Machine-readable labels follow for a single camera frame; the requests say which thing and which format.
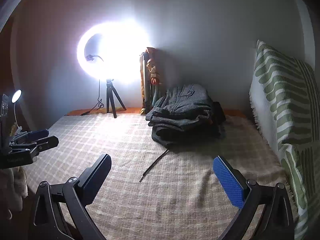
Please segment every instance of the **black tripod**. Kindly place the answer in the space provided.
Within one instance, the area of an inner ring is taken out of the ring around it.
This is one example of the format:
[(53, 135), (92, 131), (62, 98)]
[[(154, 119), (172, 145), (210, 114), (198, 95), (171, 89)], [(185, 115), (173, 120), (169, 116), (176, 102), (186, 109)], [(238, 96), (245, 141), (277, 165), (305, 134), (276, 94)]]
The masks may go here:
[(121, 101), (121, 98), (119, 97), (119, 94), (117, 90), (114, 88), (112, 84), (113, 79), (107, 79), (107, 113), (109, 112), (109, 100), (113, 112), (113, 117), (117, 118), (117, 113), (116, 113), (116, 107), (115, 107), (115, 101), (113, 100), (113, 93), (116, 95), (118, 101), (120, 102), (121, 106), (123, 107), (124, 110), (127, 110), (124, 106), (124, 104)]

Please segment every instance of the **blue textured pad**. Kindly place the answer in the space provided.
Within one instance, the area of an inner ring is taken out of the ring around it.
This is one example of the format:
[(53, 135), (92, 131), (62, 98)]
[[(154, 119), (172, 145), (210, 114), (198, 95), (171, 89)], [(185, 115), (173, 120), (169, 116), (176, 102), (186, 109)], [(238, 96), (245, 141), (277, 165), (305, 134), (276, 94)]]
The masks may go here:
[(213, 171), (232, 205), (241, 209), (244, 205), (244, 190), (219, 157), (213, 160)]

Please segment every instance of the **black cord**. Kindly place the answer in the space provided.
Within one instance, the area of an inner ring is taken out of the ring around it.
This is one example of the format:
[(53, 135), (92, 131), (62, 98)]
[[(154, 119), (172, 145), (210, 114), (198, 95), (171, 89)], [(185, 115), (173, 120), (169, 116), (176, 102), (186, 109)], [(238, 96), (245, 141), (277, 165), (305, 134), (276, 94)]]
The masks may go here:
[(157, 163), (160, 159), (162, 159), (163, 156), (166, 155), (166, 153), (167, 153), (168, 151), (169, 151), (169, 149), (166, 149), (166, 150), (164, 151), (164, 153), (162, 153), (162, 154), (149, 166), (149, 168), (146, 169), (146, 171), (142, 174), (141, 178), (139, 179), (139, 182), (142, 181), (143, 177), (152, 169), (153, 166), (156, 165), (156, 163)]
[[(93, 60), (94, 57), (98, 57), (100, 58), (103, 62), (104, 60), (102, 59), (102, 57), (100, 57), (99, 55), (88, 55), (86, 58), (86, 60)], [(102, 103), (102, 98), (100, 99), (100, 79), (99, 79), (99, 96), (98, 96), (98, 103), (90, 110), (90, 111), (87, 111), (87, 112), (84, 112), (82, 113), (81, 115), (87, 115), (89, 114), (96, 106), (98, 106), (98, 109), (101, 109), (101, 108), (104, 108), (104, 104)]]

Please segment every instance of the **beige plaid blanket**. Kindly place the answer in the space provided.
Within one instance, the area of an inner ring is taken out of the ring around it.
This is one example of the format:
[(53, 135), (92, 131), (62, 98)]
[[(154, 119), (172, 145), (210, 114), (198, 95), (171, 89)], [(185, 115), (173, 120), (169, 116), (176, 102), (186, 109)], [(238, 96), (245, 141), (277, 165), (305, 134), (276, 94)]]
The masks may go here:
[[(139, 183), (165, 148), (151, 139), (151, 127), (137, 114), (64, 116), (50, 128), (58, 147), (25, 166), (27, 183), (64, 183), (79, 176), (102, 153), (112, 168), (93, 204), (87, 206), (106, 239), (216, 239), (237, 212), (212, 171), (223, 155), (233, 168), (261, 185), (286, 183), (277, 157), (246, 119), (227, 116), (225, 138), (169, 151)], [(72, 222), (62, 205), (66, 221)], [(260, 207), (244, 239), (249, 239)]]

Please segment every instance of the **pillow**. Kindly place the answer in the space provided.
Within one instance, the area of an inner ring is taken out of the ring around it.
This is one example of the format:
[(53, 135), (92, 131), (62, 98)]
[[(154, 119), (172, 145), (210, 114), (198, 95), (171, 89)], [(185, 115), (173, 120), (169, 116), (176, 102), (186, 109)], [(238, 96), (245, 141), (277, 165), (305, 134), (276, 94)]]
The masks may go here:
[(295, 239), (302, 239), (320, 214), (320, 92), (311, 66), (258, 41), (250, 101), (286, 171), (299, 214)]

